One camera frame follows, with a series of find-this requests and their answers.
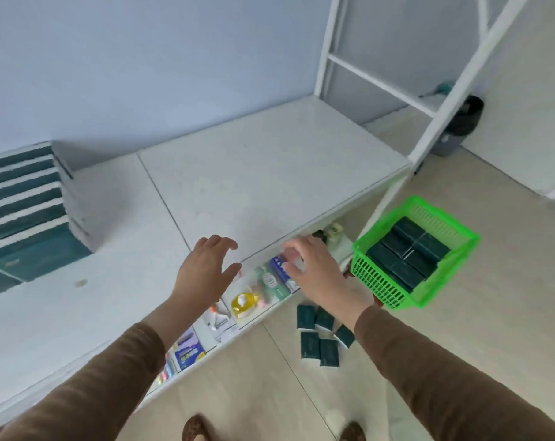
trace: white metal frame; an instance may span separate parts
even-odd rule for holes
[[[371,74],[364,70],[361,70],[333,53],[336,51],[336,45],[338,44],[344,21],[344,14],[342,14],[337,22],[337,16],[339,15],[339,6],[342,4],[344,9],[346,10],[347,0],[343,0],[342,3],[341,0],[331,0],[330,12],[328,15],[327,27],[324,34],[324,42],[320,55],[320,63],[318,66],[318,75],[316,78],[316,87],[314,88],[314,94],[318,97],[324,97],[325,90],[328,88],[328,78],[325,81],[325,74],[327,73],[328,61],[331,61],[333,64],[342,66],[348,71],[358,75],[363,80],[372,83],[373,85],[383,89],[394,97],[397,97],[403,102],[412,105],[414,108],[433,118],[412,152],[408,155],[408,160],[410,160],[410,162],[413,164],[413,168],[416,168],[428,155],[428,152],[434,145],[435,141],[438,139],[439,135],[443,132],[451,118],[457,112],[458,108],[465,101],[465,98],[469,94],[475,78],[486,64],[489,56],[492,54],[497,44],[506,34],[506,31],[512,26],[512,24],[516,20],[516,17],[520,14],[527,1],[528,0],[508,0],[506,5],[502,9],[502,12],[498,16],[494,24],[490,27],[488,0],[477,0],[479,46],[471,57],[471,60],[465,66],[465,69],[457,79],[455,86],[453,87],[447,98],[444,100],[443,104],[438,110],[435,110],[425,101],[423,101],[419,96],[415,96],[411,93],[406,92],[402,88],[396,86],[394,83],[386,81],[376,74]],[[413,170],[411,170],[408,175],[406,175],[402,179],[399,179],[390,186],[390,188],[385,192],[375,211],[367,221],[361,235],[367,232],[371,228],[371,226],[379,219],[379,217],[384,213],[386,207],[393,201],[402,187],[411,179],[412,176]]]

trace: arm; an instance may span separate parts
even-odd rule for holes
[[[318,239],[287,246],[306,266],[284,268],[304,294],[354,329],[381,375],[390,381],[436,441],[555,440],[555,422],[503,384],[350,290]]]
[[[115,440],[172,344],[220,299],[241,265],[222,272],[237,244],[202,238],[185,259],[171,296],[80,371],[0,432],[5,440]]]

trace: left hand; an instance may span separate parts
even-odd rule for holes
[[[189,296],[190,307],[194,306],[198,310],[198,316],[203,314],[220,300],[241,269],[241,263],[233,263],[222,272],[227,252],[237,248],[237,242],[227,237],[213,235],[200,238],[179,268],[170,300],[185,300]]]

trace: trash can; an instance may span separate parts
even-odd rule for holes
[[[475,130],[483,110],[483,100],[477,96],[468,96],[438,137],[431,153],[437,156],[449,156]]]

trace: hand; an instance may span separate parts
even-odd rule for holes
[[[166,350],[220,299],[236,277],[241,264],[233,263],[222,272],[222,263],[229,249],[237,248],[230,238],[200,238],[179,268],[169,298],[142,320],[155,330]]]
[[[194,250],[179,268],[171,300],[189,296],[193,306],[201,309],[198,317],[220,300],[241,269],[240,263],[233,263],[222,272],[222,263],[229,249],[235,250],[238,244],[230,238],[213,235],[200,238]]]
[[[319,238],[298,237],[285,248],[296,249],[304,261],[303,272],[292,262],[283,264],[304,295],[353,331],[361,313],[374,304],[373,297],[347,286],[339,265]]]

